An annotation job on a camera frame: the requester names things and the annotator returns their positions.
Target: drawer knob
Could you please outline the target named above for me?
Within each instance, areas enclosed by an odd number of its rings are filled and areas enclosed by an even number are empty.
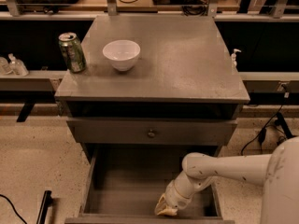
[[[153,131],[153,130],[149,130],[149,132],[148,132],[148,137],[149,137],[149,138],[153,138],[153,137],[155,137],[155,136],[156,136],[155,131]]]

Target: speckled floor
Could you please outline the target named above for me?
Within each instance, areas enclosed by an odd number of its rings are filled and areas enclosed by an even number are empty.
[[[221,156],[239,155],[272,116],[277,107],[246,108],[238,127]],[[296,108],[284,110],[292,134],[299,135]],[[46,189],[52,191],[55,205],[49,210],[47,224],[63,224],[66,217],[77,217],[83,187],[90,164],[69,132],[65,118],[36,107],[33,115],[17,123],[19,108],[0,105],[0,194],[6,195],[28,224],[36,223]],[[268,128],[263,153],[271,153],[282,135]],[[253,143],[247,154],[259,154]],[[218,177],[216,188],[224,219],[235,224],[258,224],[261,215],[262,188]],[[8,202],[0,198],[0,223],[22,223]]]

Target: drawer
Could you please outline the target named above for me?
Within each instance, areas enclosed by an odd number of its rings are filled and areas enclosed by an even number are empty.
[[[193,197],[177,217],[157,217],[154,208],[168,183],[181,171],[189,146],[98,145],[78,217],[65,223],[233,224],[221,217],[212,185]]]
[[[79,143],[226,145],[236,120],[70,118]]]

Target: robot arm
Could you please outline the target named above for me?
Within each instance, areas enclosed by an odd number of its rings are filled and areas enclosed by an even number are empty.
[[[272,155],[213,158],[191,153],[182,168],[156,205],[156,215],[175,216],[214,176],[222,176],[263,186],[261,223],[297,223],[299,219],[299,138],[284,142]]]
[[[156,215],[174,216],[185,209],[193,195],[208,187],[214,176],[228,177],[262,185],[270,155],[213,158],[201,153],[188,154],[183,171],[166,188],[156,207]]]

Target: aluminum can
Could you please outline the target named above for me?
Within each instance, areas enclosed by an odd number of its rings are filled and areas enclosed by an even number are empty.
[[[59,47],[67,68],[72,73],[78,73],[86,68],[86,60],[81,43],[74,33],[59,35]]]

